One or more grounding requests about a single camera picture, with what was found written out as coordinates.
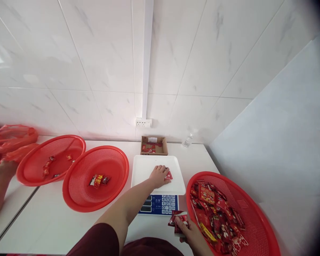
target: white label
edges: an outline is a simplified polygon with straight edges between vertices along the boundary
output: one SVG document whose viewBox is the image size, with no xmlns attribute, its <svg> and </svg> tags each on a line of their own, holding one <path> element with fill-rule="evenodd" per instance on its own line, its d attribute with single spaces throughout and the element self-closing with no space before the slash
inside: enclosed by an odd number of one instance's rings
<svg viewBox="0 0 320 256">
<path fill-rule="evenodd" d="M 158 138 L 157 137 L 148 137 L 148 142 L 157 142 Z"/>
</svg>

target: blue scale panel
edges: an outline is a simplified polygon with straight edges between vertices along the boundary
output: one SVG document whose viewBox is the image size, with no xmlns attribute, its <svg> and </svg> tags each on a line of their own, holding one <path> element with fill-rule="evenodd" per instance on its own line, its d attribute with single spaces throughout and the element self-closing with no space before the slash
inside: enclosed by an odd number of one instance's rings
<svg viewBox="0 0 320 256">
<path fill-rule="evenodd" d="M 179 210 L 179 197 L 174 195 L 149 195 L 139 214 L 172 215 Z"/>
</svg>

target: person's left hand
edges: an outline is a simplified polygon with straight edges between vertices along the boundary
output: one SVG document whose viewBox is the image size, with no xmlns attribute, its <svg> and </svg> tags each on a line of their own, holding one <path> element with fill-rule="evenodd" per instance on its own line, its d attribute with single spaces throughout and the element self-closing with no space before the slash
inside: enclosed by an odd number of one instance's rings
<svg viewBox="0 0 320 256">
<path fill-rule="evenodd" d="M 2 161 L 0 163 L 0 182 L 10 182 L 18 168 L 15 161 Z"/>
<path fill-rule="evenodd" d="M 165 180 L 166 175 L 170 171 L 165 165 L 157 165 L 149 176 L 149 179 L 154 183 L 155 188 L 160 188 L 165 184 L 170 183 L 170 180 Z"/>
</svg>

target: maroon sleeve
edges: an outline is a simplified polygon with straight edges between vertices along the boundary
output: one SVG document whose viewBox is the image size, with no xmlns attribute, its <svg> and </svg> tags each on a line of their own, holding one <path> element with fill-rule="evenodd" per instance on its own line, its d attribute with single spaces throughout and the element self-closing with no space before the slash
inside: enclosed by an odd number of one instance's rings
<svg viewBox="0 0 320 256">
<path fill-rule="evenodd" d="M 119 244 L 115 230 L 106 223 L 91 227 L 67 256 L 119 255 Z"/>
</svg>

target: person's right hand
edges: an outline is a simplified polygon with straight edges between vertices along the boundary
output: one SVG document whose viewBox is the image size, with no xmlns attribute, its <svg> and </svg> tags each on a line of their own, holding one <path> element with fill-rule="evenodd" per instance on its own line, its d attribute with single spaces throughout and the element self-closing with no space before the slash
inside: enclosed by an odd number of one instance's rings
<svg viewBox="0 0 320 256">
<path fill-rule="evenodd" d="M 154 189 L 160 188 L 163 185 L 171 182 L 170 180 L 165 180 L 169 171 L 170 169 L 166 168 L 165 165 L 157 165 L 154 167 L 154 170 L 149 176 L 149 180 L 151 180 L 154 184 Z"/>
<path fill-rule="evenodd" d="M 186 242 L 191 247 L 194 255 L 213 256 L 205 238 L 193 221 L 187 220 L 188 228 L 179 217 L 175 217 L 175 222 L 186 236 L 185 238 L 180 238 L 180 242 Z"/>
</svg>

